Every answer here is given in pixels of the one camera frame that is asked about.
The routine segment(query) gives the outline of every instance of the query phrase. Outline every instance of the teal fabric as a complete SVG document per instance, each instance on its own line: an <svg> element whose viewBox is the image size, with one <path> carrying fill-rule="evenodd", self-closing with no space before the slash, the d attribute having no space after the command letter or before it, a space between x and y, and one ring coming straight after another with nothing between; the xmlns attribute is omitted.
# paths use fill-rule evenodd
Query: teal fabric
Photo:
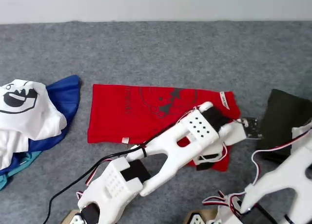
<svg viewBox="0 0 312 224"><path fill-rule="evenodd" d="M1 175L0 176L0 190L5 187L5 185L8 182L9 177L27 168L39 156L40 153L41 151L26 152L25 157L20 161L20 165L17 168L9 171L7 174Z"/></svg>

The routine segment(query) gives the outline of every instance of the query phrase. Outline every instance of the black cable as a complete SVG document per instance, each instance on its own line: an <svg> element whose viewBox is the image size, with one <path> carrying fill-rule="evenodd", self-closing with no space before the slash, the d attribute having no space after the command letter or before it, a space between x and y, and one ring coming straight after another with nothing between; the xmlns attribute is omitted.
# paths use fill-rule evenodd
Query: black cable
<svg viewBox="0 0 312 224"><path fill-rule="evenodd" d="M287 214L284 215L284 218L289 222L289 224L294 224L294 222L287 216Z"/></svg>
<svg viewBox="0 0 312 224"><path fill-rule="evenodd" d="M155 139L156 137L158 137L159 135L163 134L166 130L168 130L169 128L171 128L172 126L174 126L176 124L176 122L170 124L169 126L165 127L164 129L162 129L160 132L158 132L157 134L155 134L153 137L151 137L150 139L148 139L147 141L145 141L144 143L139 144L135 149L130 149L130 150L126 150L126 151L122 151L122 152L116 152L110 155L107 155L105 157L102 157L101 159L99 159L90 169L88 169L87 172L85 172L82 176L80 176L79 178L77 178L75 181L73 181L70 185L68 185L67 187L65 187L64 189L62 189L61 191L59 191L57 194L55 194L54 196L52 196L52 198L49 201L49 208L48 208L48 215L46 217L46 219L44 220L43 224L46 224L47 221L49 220L50 214L51 214L51 205L52 205L52 201L58 197L60 194L62 194L63 192L65 192L66 190L68 190L70 187L72 187L73 185L75 185L76 183L78 183L81 179L83 179L85 176L87 176L92 170L94 170L94 168L96 168L97 166L101 165L105 159L108 158L112 158L112 157L118 157L118 156L122 156L125 154L128 154L130 152L134 152L137 151L139 149L143 150L143 154L144 157L147 157L146 151L145 151L145 146L146 144L150 143L153 139Z"/></svg>
<svg viewBox="0 0 312 224"><path fill-rule="evenodd" d="M103 160L108 159L108 158L112 158L112 157L117 157L117 156L122 156L125 154L128 154L130 152L134 152L137 151L139 149L142 148L142 145L139 145L137 148L135 149L130 149L130 150L126 150L126 151L122 151L122 152L116 152L116 153L112 153L109 154L105 157L102 157L100 160L98 160L90 169L88 169L87 172L85 172L82 176L80 176L79 178L77 178L75 181L73 181L70 185L68 185L67 187L65 187L64 189L62 189L61 191L59 191L57 194L55 194L54 196L52 196L52 198L49 201L49 208L48 208L48 215L46 217L46 219L44 220L43 224L46 224L47 221L49 220L50 214L51 214L51 205L52 205L52 201L58 197L60 194L62 194L63 192L65 192L66 190L68 190L70 187L72 187L73 185L75 185L76 183L78 183L81 179L83 179L86 175L88 175L94 168L96 168L97 166L99 166Z"/></svg>

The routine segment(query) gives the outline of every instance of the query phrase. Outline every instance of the t-shirt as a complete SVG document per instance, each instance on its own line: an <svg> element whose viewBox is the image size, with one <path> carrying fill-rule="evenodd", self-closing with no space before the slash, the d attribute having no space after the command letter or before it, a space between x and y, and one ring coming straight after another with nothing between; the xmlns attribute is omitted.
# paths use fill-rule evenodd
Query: t-shirt
<svg viewBox="0 0 312 224"><path fill-rule="evenodd" d="M212 102L226 117L239 118L232 92L94 84L88 143L143 143L206 101ZM225 158L214 168L221 165L220 169L224 170L227 161Z"/></svg>
<svg viewBox="0 0 312 224"><path fill-rule="evenodd" d="M0 87L0 169L11 164L14 152L28 151L28 139L56 136L65 127L44 84L16 79Z"/></svg>

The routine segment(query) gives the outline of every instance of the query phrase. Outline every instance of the gray carpet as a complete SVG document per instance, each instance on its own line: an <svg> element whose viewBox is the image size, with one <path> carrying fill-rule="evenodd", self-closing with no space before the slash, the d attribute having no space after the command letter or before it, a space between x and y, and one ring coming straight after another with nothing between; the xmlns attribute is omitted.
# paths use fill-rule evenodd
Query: gray carpet
<svg viewBox="0 0 312 224"><path fill-rule="evenodd" d="M312 22L112 22L1 25L0 84L20 78L53 83L81 77L81 102L66 138L42 153L0 191L1 224L40 224L50 197L100 157L125 146L87 144L93 83L232 90L245 116L262 117L272 88L312 97ZM179 224L203 198L239 192L253 180L255 142L233 147L227 172L182 168L147 197L136 197L119 224ZM262 172L276 164L260 160ZM144 160L156 172L164 157ZM58 197L49 223L77 208L76 190ZM288 210L294 192L265 197L274 217Z"/></svg>

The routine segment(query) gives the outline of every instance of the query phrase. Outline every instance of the black cloth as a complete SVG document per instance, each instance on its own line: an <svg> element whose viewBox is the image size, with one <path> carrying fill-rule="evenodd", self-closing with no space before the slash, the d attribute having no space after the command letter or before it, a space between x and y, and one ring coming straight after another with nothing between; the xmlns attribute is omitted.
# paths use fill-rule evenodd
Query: black cloth
<svg viewBox="0 0 312 224"><path fill-rule="evenodd" d="M307 124L312 118L312 102L284 91L271 91L260 132L263 139L257 149L271 149L292 139L292 128ZM291 147L263 152L265 159L282 163L291 154Z"/></svg>

